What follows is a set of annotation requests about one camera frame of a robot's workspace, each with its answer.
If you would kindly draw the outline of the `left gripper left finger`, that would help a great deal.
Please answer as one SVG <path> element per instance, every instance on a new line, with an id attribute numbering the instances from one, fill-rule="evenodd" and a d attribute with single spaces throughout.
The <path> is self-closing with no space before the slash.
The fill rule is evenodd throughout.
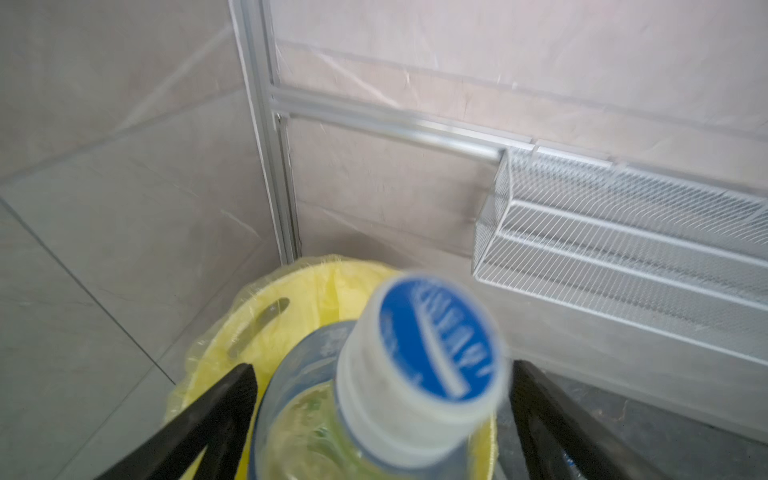
<path id="1" fill-rule="evenodd" d="M 233 479 L 258 394 L 254 369 L 239 364 L 101 479 Z"/>

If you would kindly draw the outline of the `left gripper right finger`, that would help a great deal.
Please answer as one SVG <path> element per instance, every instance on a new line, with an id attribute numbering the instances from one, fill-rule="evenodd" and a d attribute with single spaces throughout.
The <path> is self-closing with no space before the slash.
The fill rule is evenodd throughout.
<path id="1" fill-rule="evenodd" d="M 512 413 L 531 479 L 664 479 L 533 363 L 512 364 Z"/>

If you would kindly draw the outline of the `clear bottle blue label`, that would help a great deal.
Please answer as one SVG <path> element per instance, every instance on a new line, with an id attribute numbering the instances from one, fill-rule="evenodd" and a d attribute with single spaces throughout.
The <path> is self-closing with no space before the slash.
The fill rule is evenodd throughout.
<path id="1" fill-rule="evenodd" d="M 257 409 L 251 479 L 490 479 L 510 365 L 487 309 L 409 272 L 307 334 Z"/>

